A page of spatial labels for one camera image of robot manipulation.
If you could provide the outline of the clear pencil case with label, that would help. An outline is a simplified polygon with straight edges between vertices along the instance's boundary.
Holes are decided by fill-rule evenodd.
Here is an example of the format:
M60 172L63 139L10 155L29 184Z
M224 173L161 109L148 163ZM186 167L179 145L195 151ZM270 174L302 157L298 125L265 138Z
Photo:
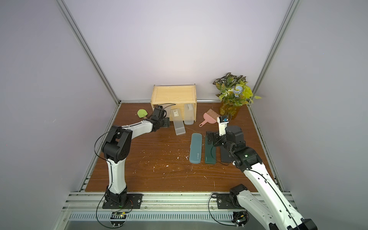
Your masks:
M177 108L171 109L170 113L171 113L170 120L173 122L175 134L177 136L185 134L186 129L184 126L184 121L180 109Z

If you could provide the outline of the dark green pencil case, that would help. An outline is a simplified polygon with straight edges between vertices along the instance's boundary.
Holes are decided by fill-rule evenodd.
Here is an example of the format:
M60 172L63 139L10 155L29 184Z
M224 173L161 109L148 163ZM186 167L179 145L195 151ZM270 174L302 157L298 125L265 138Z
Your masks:
M206 136L205 138L205 164L216 163L216 148L213 142Z

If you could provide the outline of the clear rounded pencil case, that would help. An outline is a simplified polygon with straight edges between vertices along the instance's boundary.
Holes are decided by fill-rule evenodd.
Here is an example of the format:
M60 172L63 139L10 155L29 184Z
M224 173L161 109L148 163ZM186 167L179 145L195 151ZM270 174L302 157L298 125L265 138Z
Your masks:
M193 125L194 124L194 107L193 104L187 103L184 106L184 124Z

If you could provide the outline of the light teal pencil case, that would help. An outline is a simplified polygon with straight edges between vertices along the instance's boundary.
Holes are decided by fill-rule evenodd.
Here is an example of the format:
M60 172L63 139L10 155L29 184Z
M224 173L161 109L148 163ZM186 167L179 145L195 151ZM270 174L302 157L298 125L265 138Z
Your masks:
M194 164L201 162L202 154L202 135L200 133L193 133L191 136L189 161Z

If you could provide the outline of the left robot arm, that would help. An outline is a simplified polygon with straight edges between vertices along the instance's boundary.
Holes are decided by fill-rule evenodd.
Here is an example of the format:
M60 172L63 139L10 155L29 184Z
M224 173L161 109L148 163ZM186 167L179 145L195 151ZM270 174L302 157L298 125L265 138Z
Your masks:
M127 184L125 180L125 163L134 138L155 132L169 121L166 110L158 105L153 113L142 121L127 125L114 126L107 133L102 144L102 153L108 164L109 185L105 192L104 207L121 208L128 203Z

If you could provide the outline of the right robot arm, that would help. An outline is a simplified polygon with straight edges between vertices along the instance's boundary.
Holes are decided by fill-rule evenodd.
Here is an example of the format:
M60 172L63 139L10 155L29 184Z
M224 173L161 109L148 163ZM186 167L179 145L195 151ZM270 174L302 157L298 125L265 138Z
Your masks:
M247 146L240 127L228 126L221 133L208 131L206 136L215 147L228 151L233 165L244 173L264 199L261 203L244 185L238 185L230 191L234 206L249 211L266 230L317 229L312 219L304 218L286 199L261 157Z

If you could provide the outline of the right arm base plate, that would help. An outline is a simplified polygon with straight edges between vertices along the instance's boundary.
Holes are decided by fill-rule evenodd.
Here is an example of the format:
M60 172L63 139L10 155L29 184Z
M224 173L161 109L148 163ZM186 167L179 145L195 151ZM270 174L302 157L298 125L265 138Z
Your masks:
M232 197L229 193L214 193L213 194L218 209L238 209L235 202L232 200Z

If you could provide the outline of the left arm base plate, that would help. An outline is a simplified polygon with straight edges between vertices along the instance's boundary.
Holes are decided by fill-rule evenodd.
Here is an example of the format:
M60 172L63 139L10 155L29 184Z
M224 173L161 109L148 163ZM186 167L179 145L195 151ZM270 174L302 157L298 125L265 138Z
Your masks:
M104 196L103 209L140 209L143 194L109 193Z

